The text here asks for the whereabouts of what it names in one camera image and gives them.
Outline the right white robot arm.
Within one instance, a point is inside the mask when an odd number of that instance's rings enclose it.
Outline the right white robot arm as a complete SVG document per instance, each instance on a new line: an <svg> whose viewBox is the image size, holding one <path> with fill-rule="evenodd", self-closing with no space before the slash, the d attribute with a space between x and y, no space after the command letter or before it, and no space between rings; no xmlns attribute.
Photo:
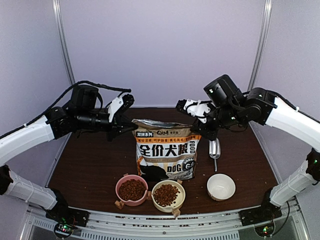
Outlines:
<svg viewBox="0 0 320 240"><path fill-rule="evenodd" d="M228 75L204 87L209 101L186 100L183 110L195 117L192 132L214 141L219 129L253 121L282 130L311 146L301 166L282 183L269 189L259 207L240 211L243 225L255 224L282 215L281 206L310 185L320 181L320 122L277 92L261 87L241 92Z"/></svg>

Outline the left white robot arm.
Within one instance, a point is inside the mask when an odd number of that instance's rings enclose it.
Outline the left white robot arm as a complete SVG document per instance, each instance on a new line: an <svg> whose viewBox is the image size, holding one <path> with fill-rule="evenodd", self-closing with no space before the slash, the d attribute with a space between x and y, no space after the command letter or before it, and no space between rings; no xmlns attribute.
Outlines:
<svg viewBox="0 0 320 240"><path fill-rule="evenodd" d="M88 213L81 214L68 206L56 189L41 187L12 170L7 162L42 143L58 140L69 133L105 132L107 139L137 129L124 115L134 103L131 90L110 87L88 80L68 87L43 113L28 123L0 137L0 193L42 207L48 218L59 224L85 225Z"/></svg>

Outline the brown dog food bag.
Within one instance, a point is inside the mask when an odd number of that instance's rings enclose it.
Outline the brown dog food bag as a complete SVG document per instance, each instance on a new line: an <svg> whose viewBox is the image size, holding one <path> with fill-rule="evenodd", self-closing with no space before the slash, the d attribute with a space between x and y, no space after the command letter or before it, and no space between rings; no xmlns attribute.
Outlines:
<svg viewBox="0 0 320 240"><path fill-rule="evenodd" d="M197 148L202 136L189 124L133 119L137 173L147 182L195 177Z"/></svg>

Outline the metal food scoop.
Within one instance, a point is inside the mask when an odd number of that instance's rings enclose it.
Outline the metal food scoop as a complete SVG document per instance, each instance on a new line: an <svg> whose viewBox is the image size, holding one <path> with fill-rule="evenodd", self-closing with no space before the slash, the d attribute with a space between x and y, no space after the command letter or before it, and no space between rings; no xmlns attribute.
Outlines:
<svg viewBox="0 0 320 240"><path fill-rule="evenodd" d="M217 159L221 156L221 145L218 138L209 141L209 156L214 161L214 171L218 171Z"/></svg>

